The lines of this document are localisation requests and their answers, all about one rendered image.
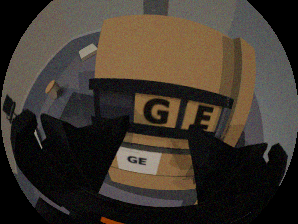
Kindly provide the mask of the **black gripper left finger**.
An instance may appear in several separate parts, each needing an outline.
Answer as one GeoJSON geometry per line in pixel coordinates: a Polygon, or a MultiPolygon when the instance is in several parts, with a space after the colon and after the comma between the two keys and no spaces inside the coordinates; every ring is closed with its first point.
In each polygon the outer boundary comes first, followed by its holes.
{"type": "Polygon", "coordinates": [[[100,192],[114,157],[129,128],[129,115],[77,128],[68,121],[41,113],[45,136],[67,149],[90,190],[100,192]]]}

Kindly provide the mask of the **white paper label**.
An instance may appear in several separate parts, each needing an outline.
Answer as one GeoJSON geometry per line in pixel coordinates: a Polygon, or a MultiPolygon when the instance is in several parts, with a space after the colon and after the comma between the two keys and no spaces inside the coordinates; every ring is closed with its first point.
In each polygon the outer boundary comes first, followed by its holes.
{"type": "Polygon", "coordinates": [[[162,153],[120,147],[116,155],[118,168],[124,171],[157,175],[162,153]]]}

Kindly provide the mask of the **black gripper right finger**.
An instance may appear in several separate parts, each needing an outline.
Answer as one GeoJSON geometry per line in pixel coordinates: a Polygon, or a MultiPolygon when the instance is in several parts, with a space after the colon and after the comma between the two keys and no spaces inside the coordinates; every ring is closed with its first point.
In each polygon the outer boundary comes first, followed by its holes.
{"type": "Polygon", "coordinates": [[[237,175],[246,161],[265,155],[267,148],[267,143],[233,148],[194,124],[189,124],[186,133],[196,177],[197,204],[213,201],[214,194],[237,175]]]}

